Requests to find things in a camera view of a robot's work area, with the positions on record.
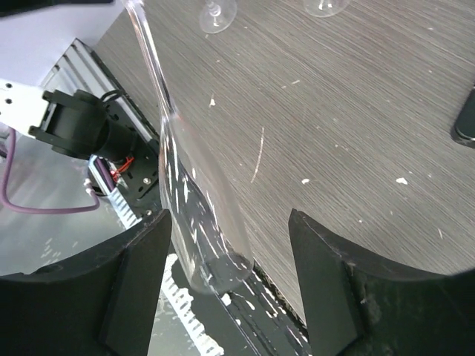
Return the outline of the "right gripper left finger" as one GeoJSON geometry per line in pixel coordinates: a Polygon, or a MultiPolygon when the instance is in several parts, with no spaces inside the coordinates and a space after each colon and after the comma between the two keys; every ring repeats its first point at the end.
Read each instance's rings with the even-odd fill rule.
{"type": "Polygon", "coordinates": [[[3,355],[146,355],[171,241],[162,210],[31,274],[1,278],[3,355]]]}

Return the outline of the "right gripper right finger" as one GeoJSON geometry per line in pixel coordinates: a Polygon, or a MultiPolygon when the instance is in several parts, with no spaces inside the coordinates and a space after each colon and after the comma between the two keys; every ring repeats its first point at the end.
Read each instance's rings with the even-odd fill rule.
{"type": "Polygon", "coordinates": [[[474,271],[397,263],[302,211],[288,222],[314,355],[472,355],[474,271]]]}

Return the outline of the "clear champagne flute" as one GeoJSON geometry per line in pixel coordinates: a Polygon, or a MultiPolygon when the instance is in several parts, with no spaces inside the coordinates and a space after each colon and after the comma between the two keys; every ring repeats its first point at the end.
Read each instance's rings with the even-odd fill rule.
{"type": "Polygon", "coordinates": [[[161,205],[172,218],[172,242],[190,286],[204,294],[234,289],[254,257],[231,184],[205,142],[181,116],[160,65],[143,1],[124,1],[154,86],[161,205]]]}

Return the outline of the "gold wine glass rack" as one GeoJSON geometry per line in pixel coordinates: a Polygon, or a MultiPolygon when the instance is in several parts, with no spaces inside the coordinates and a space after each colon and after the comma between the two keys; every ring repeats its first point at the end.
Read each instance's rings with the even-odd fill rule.
{"type": "Polygon", "coordinates": [[[454,142],[469,148],[474,148],[475,137],[475,88],[472,88],[456,121],[451,128],[451,138],[454,142]]]}

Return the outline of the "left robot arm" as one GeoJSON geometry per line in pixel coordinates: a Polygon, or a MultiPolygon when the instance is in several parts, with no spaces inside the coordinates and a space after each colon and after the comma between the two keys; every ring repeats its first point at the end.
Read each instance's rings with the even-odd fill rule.
{"type": "Polygon", "coordinates": [[[138,161],[149,155],[146,141],[117,102],[121,96],[120,90],[101,97],[84,90],[70,95],[2,79],[1,123],[73,158],[138,161]]]}

